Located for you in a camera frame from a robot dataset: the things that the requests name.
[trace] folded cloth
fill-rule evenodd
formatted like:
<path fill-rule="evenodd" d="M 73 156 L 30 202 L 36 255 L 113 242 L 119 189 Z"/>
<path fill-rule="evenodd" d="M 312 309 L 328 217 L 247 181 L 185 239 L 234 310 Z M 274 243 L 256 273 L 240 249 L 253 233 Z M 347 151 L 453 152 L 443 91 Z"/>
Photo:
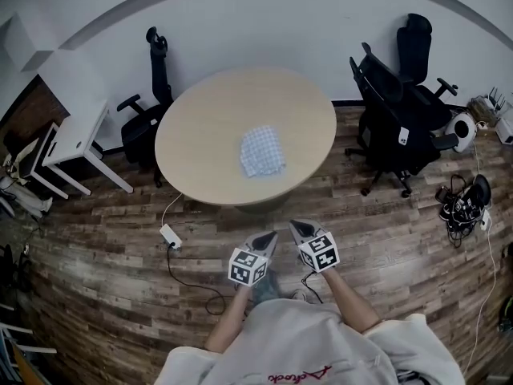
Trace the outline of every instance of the folded cloth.
<path fill-rule="evenodd" d="M 249 177 L 280 173 L 285 157 L 276 129 L 264 125 L 246 132 L 240 144 L 240 162 Z"/>

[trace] wooden floor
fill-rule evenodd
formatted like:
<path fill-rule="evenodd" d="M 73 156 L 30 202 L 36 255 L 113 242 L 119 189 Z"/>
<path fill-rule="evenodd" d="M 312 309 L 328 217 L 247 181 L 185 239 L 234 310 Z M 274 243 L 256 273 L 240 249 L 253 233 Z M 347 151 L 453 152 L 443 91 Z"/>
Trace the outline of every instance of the wooden floor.
<path fill-rule="evenodd" d="M 392 176 L 362 197 L 359 190 L 374 173 L 361 157 L 344 155 L 345 147 L 356 145 L 360 111 L 337 116 L 337 137 L 327 160 L 276 212 L 251 216 L 181 197 L 166 216 L 184 241 L 182 251 L 172 256 L 172 269 L 186 282 L 230 295 L 226 272 L 233 248 L 251 233 L 275 229 L 280 239 L 273 268 L 283 291 L 292 291 L 308 270 L 297 260 L 287 222 L 315 219 L 336 237 L 337 269 L 349 284 L 383 318 L 426 314 L 464 368 L 479 307 L 494 281 L 493 268 L 480 229 L 459 249 L 449 243 L 434 194 L 440 185 L 450 186 L 453 173 L 468 180 L 477 174 L 474 150 L 444 152 L 411 179 L 410 199 L 401 198 Z M 513 235 L 513 151 L 492 132 L 479 135 L 476 144 L 481 173 L 493 187 L 490 241 L 498 273 L 467 374 L 471 383 L 508 347 L 496 326 L 502 300 L 512 291 L 511 272 L 500 253 Z M 153 383 L 167 353 L 181 345 L 201 347 L 217 317 L 204 309 L 209 292 L 180 286 L 168 275 L 160 218 L 179 193 L 167 183 L 155 188 L 152 173 L 139 173 L 123 155 L 106 157 L 106 162 L 134 186 L 133 194 L 97 176 L 84 182 L 91 196 L 67 188 L 70 200 L 56 197 L 42 222 L 43 238 L 34 233 L 30 239 L 34 291 L 18 300 L 40 340 L 58 349 L 53 367 L 70 383 Z M 15 221 L 2 220 L 0 244 L 21 247 L 33 228 L 22 214 Z M 309 281 L 332 301 L 321 278 Z"/>

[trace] round table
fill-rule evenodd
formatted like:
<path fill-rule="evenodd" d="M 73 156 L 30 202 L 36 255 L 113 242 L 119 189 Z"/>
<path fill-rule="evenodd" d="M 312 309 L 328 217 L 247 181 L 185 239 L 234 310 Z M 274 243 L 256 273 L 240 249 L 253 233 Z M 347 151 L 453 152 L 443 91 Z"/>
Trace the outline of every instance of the round table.
<path fill-rule="evenodd" d="M 286 167 L 281 174 L 248 178 L 240 143 L 246 132 L 263 125 L 277 130 Z M 238 207 L 267 202 L 271 209 L 269 201 L 283 200 L 315 173 L 336 129 L 331 101 L 298 73 L 222 71 L 170 106 L 157 132 L 156 160 L 166 180 L 194 200 Z"/>

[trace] person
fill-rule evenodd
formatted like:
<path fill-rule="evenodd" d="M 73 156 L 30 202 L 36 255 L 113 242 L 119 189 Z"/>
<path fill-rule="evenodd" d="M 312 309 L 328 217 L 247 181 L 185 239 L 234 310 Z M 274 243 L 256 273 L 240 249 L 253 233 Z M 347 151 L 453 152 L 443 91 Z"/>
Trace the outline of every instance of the person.
<path fill-rule="evenodd" d="M 41 200 L 28 188 L 16 184 L 16 180 L 8 176 L 0 178 L 0 192 L 7 196 L 14 197 L 14 202 L 22 206 L 30 215 L 42 218 L 42 213 L 47 213 L 52 205 L 52 197 L 48 200 Z"/>
<path fill-rule="evenodd" d="M 382 321 L 335 268 L 321 275 L 336 305 L 272 299 L 245 321 L 252 288 L 239 286 L 204 350 L 172 350 L 156 385 L 465 383 L 424 315 Z"/>

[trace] chair headrest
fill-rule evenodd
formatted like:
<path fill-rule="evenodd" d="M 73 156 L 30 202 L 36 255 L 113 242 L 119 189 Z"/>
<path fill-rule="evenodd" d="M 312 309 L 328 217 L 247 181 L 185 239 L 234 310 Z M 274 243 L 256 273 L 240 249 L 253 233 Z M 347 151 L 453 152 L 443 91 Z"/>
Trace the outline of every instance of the chair headrest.
<path fill-rule="evenodd" d="M 420 14 L 409 13 L 406 29 L 411 31 L 424 31 L 431 34 L 433 27 L 430 21 Z"/>

